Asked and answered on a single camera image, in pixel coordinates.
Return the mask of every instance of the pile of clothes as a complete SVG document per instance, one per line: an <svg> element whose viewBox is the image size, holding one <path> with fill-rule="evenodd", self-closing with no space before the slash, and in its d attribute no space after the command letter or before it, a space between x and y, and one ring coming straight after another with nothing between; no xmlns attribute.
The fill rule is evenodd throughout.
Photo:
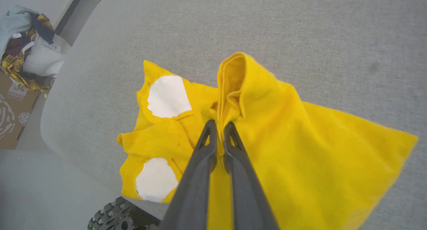
<svg viewBox="0 0 427 230"><path fill-rule="evenodd" d="M15 5L6 16L0 17L2 71L30 90L49 91L54 77L27 71L24 63L36 45L36 40L42 38L47 44L53 44L54 36L55 31L44 14Z"/></svg>

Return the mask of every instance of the white logo on box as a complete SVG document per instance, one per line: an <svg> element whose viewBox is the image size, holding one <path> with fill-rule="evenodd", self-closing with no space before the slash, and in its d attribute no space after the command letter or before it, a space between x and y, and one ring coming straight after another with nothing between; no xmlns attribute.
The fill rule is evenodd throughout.
<svg viewBox="0 0 427 230"><path fill-rule="evenodd" d="M13 98L13 99L22 101L27 92L28 92L28 88L22 85L15 85L14 83L12 83L12 85L9 87L9 91L7 95L8 95L8 98Z"/></svg>
<svg viewBox="0 0 427 230"><path fill-rule="evenodd" d="M15 127L15 114L13 114L12 108L0 94L0 138L12 132L13 127Z"/></svg>

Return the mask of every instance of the gray fabric surface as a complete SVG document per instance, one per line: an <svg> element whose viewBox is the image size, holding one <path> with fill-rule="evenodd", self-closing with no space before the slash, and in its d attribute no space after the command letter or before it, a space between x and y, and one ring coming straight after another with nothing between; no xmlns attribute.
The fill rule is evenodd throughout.
<svg viewBox="0 0 427 230"><path fill-rule="evenodd" d="M361 229L426 229L426 12L426 0L102 0L47 98L41 134L119 193L126 154L115 139L133 130L143 60L216 87L221 61L244 51L304 101L420 136Z"/></svg>
<svg viewBox="0 0 427 230"><path fill-rule="evenodd" d="M14 5L5 16L0 16L0 56L3 56L12 34L25 32L31 27L31 15L36 13L29 8Z"/></svg>

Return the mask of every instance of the dark stain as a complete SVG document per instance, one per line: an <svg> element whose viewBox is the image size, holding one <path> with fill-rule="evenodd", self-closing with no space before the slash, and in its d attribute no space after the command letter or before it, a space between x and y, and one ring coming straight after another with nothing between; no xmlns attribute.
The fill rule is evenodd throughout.
<svg viewBox="0 0 427 230"><path fill-rule="evenodd" d="M370 72L378 72L380 70L380 63L378 61L375 61L369 66Z"/></svg>

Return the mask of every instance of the gray floor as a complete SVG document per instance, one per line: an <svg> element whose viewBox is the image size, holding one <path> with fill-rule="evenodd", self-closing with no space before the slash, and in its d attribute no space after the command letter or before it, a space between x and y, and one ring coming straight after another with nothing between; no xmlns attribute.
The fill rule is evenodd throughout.
<svg viewBox="0 0 427 230"><path fill-rule="evenodd" d="M81 0L62 37L74 43L97 1ZM41 95L16 150L0 149L0 229L82 230L119 196L53 153L40 136Z"/></svg>

